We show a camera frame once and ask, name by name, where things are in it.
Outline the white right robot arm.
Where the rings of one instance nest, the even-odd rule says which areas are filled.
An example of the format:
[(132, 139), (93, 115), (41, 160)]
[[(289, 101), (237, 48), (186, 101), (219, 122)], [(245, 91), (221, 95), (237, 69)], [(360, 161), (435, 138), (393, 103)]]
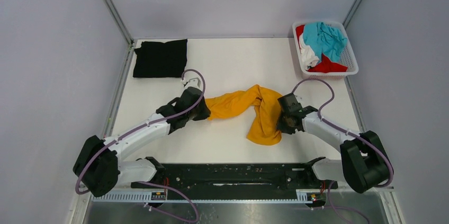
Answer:
[(281, 113), (277, 129), (289, 135), (305, 132), (313, 135), (340, 154), (340, 159), (320, 157), (305, 171), (308, 187), (317, 188), (324, 180), (345, 182), (357, 192), (389, 185), (394, 171), (379, 136), (373, 131), (352, 132), (327, 120), (313, 106), (302, 106), (293, 93), (278, 99)]

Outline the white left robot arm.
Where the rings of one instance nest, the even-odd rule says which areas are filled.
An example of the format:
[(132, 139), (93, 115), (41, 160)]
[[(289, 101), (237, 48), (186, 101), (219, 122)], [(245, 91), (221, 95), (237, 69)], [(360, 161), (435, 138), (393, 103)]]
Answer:
[(77, 193), (82, 194), (80, 183), (85, 185), (86, 192), (95, 197), (134, 182), (159, 187), (164, 182), (164, 174), (157, 161), (150, 157), (134, 161), (126, 158), (147, 144), (185, 127), (189, 121), (204, 120), (210, 114), (203, 91), (187, 86), (181, 96), (161, 106), (128, 131), (104, 139), (96, 135), (87, 138), (73, 167), (78, 177)]

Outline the orange t shirt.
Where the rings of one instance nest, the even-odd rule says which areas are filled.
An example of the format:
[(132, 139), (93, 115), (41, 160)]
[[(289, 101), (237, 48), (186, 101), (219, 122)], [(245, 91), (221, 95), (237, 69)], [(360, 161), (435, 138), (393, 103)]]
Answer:
[(255, 118), (246, 138), (258, 145), (272, 146), (282, 140), (282, 133), (276, 128), (281, 114), (280, 97), (280, 93), (256, 84), (245, 91), (208, 98), (205, 100), (211, 111), (208, 119), (231, 119), (253, 107)]

